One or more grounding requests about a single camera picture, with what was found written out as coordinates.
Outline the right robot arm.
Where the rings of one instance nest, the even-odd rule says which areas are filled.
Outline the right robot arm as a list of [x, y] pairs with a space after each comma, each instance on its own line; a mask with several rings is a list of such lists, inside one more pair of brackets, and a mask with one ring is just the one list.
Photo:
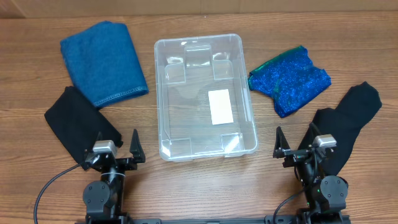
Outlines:
[[312, 143], [303, 149], [292, 150], [282, 128], [278, 127], [273, 157], [283, 158], [283, 167], [295, 169], [313, 213], [338, 213], [346, 208], [348, 184], [324, 169], [325, 163], [333, 156], [336, 140], [331, 134], [322, 135], [313, 123], [310, 123], [309, 130]]

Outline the sparkly blue green cloth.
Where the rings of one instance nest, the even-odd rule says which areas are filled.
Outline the sparkly blue green cloth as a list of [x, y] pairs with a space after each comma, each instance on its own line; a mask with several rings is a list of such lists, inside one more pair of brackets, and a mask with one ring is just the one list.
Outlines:
[[248, 85], [272, 98], [275, 112], [285, 118], [326, 90], [331, 78], [313, 65], [308, 50], [300, 45], [249, 72]]

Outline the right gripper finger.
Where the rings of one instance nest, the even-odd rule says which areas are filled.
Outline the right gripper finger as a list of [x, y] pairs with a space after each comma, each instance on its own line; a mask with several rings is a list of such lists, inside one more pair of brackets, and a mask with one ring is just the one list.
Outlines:
[[291, 151], [291, 148], [285, 138], [282, 128], [276, 128], [276, 140], [273, 152], [273, 158], [283, 158]]
[[310, 137], [317, 137], [322, 135], [315, 123], [309, 124], [308, 131], [310, 133]]

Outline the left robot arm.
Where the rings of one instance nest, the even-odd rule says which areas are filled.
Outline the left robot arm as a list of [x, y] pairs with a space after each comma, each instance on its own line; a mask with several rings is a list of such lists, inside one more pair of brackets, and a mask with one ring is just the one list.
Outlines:
[[123, 212], [125, 172], [146, 161], [137, 130], [129, 150], [132, 156], [118, 159], [117, 150], [112, 140], [96, 141], [86, 157], [88, 167], [101, 173], [100, 180], [89, 183], [83, 191], [86, 223], [132, 223], [130, 215]]

